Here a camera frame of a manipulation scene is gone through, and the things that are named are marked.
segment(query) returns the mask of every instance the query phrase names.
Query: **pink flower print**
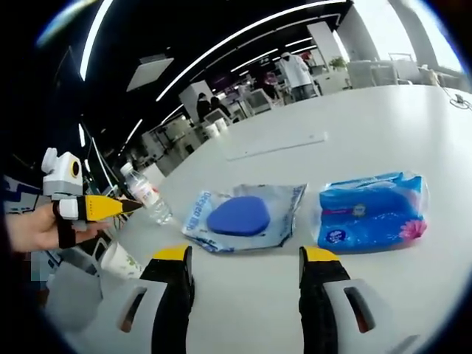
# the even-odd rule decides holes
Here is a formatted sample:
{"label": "pink flower print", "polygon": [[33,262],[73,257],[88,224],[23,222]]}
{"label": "pink flower print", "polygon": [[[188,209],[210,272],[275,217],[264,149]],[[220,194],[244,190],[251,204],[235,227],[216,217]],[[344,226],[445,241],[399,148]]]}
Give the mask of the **pink flower print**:
{"label": "pink flower print", "polygon": [[426,230],[426,222],[424,220],[410,220],[401,227],[400,237],[406,240],[414,240],[419,238]]}

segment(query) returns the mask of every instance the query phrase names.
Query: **paper cup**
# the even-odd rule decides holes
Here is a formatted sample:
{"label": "paper cup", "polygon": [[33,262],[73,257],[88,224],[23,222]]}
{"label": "paper cup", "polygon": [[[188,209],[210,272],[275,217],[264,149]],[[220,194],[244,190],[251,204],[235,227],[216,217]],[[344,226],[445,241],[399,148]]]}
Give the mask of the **paper cup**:
{"label": "paper cup", "polygon": [[215,122],[215,124],[216,124],[216,128],[218,128],[220,133],[223,133],[228,130],[228,125],[226,125],[224,118],[220,118],[219,120]]}
{"label": "paper cup", "polygon": [[106,250],[100,266],[103,270],[123,279],[139,278],[144,271],[144,267],[116,241],[112,242]]}
{"label": "paper cup", "polygon": [[220,135],[220,131],[215,123],[210,124],[205,127],[205,132],[209,138],[215,138],[216,136]]}

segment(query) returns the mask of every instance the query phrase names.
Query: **bottle label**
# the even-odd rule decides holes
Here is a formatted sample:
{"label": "bottle label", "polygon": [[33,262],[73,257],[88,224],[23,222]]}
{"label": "bottle label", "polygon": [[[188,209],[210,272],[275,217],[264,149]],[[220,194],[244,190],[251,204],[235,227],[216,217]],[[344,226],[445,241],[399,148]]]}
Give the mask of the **bottle label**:
{"label": "bottle label", "polygon": [[159,199],[159,192],[151,183],[143,183],[133,189],[134,197],[144,204],[145,208],[153,206]]}

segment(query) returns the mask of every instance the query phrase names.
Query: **potted plant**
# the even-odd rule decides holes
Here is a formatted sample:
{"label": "potted plant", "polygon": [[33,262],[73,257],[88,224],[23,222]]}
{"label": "potted plant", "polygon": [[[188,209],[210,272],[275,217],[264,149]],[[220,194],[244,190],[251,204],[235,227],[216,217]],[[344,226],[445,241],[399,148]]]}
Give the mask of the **potted plant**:
{"label": "potted plant", "polygon": [[346,62],[342,57],[335,57],[330,61],[330,66],[334,70],[344,69],[346,67]]}

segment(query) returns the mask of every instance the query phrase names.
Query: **person in white coat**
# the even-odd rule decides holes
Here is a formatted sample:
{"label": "person in white coat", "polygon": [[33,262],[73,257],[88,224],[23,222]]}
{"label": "person in white coat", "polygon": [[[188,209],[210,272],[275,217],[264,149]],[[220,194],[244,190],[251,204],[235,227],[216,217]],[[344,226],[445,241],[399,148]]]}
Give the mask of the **person in white coat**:
{"label": "person in white coat", "polygon": [[316,94],[310,70],[298,55],[288,52],[280,55],[280,69],[290,86],[296,102],[306,100]]}

